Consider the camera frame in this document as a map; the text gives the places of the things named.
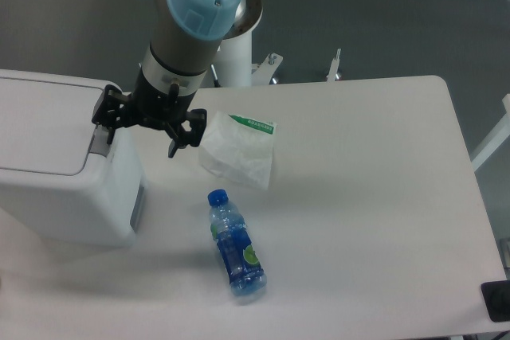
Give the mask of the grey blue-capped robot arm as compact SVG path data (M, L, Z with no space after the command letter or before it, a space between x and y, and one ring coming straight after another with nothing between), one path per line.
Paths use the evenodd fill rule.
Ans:
M165 131L168 155L198 147L207 112L190 104L220 44L239 31L250 0L154 0L159 16L140 64L133 92L108 84L96 102L92 122L112 144L120 128L135 125Z

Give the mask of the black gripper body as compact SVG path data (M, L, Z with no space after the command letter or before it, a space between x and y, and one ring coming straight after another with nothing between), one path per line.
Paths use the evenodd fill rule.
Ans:
M188 96L174 96L168 92L160 92L147 81L140 69L134 92L131 94L127 126L142 126L161 131L163 123L167 122L177 131L179 126L187 121L190 130L195 131L198 118L193 114L192 118L188 119L189 106L195 94L196 92Z

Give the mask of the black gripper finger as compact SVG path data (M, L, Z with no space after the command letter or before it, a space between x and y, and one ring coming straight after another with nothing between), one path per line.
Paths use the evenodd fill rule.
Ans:
M172 139L168 148L168 158L173 158L179 149L188 146L200 146L206 130L207 110L193 109L186 111L182 121L167 126L167 134Z
M111 145L117 129L134 125L131 93L124 94L117 86L107 84L93 108L92 122L106 130L107 144Z

